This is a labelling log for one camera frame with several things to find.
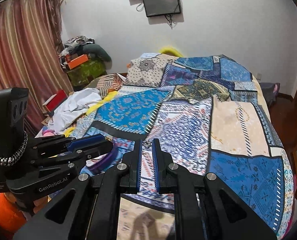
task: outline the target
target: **black and white braided strap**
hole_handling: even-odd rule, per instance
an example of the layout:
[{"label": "black and white braided strap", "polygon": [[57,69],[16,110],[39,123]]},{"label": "black and white braided strap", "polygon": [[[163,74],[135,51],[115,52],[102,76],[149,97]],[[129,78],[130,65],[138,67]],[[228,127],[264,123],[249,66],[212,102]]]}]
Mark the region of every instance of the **black and white braided strap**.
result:
[{"label": "black and white braided strap", "polygon": [[27,142],[28,142],[28,134],[26,133],[26,131],[24,131],[24,140],[23,140],[20,148],[11,157],[8,157],[8,158],[0,157],[0,165],[1,166],[14,165],[21,158],[22,154],[24,153]]}]

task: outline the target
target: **red book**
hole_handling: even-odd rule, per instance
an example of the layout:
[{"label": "red book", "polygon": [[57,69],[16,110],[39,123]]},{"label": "red book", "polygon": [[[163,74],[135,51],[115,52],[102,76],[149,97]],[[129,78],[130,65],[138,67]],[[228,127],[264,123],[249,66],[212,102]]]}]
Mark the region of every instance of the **red book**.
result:
[{"label": "red book", "polygon": [[66,99],[67,96],[64,90],[59,90],[55,95],[52,95],[47,101],[45,101],[43,106],[47,111],[52,112]]}]

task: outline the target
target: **wall outlet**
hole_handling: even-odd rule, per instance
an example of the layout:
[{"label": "wall outlet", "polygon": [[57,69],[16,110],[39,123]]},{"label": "wall outlet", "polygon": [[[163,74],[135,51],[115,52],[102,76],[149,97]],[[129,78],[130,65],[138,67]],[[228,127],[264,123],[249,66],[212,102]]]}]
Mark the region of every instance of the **wall outlet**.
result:
[{"label": "wall outlet", "polygon": [[257,73],[257,75],[256,75],[256,79],[257,79],[257,80],[261,80],[261,79],[262,79],[262,74],[261,74],[261,73]]}]

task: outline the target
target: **bed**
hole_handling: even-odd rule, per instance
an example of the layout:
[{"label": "bed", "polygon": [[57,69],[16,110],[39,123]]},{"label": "bed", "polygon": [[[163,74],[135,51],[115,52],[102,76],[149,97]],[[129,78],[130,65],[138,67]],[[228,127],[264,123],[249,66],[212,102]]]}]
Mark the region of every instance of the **bed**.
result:
[{"label": "bed", "polygon": [[[190,172],[217,174],[282,238],[293,175],[254,76],[225,55],[145,53],[128,67],[115,97],[79,119],[70,135],[109,136],[118,149],[112,165],[143,141],[140,192],[121,199],[118,239],[166,239],[174,232],[173,195],[159,195],[154,186],[154,138]],[[87,161],[82,173],[97,174],[98,161]]]}]

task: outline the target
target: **orange box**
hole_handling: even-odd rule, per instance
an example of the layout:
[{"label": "orange box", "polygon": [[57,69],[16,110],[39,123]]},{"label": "orange box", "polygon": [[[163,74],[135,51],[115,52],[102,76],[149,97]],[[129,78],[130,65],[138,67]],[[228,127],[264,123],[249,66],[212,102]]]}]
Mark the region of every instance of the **orange box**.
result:
[{"label": "orange box", "polygon": [[82,63],[87,62],[87,61],[88,61],[88,57],[86,54],[84,54],[84,55],[81,55],[81,56],[75,58],[71,62],[69,62],[68,66],[70,69],[73,69],[73,68],[77,67],[78,65],[81,65]]}]

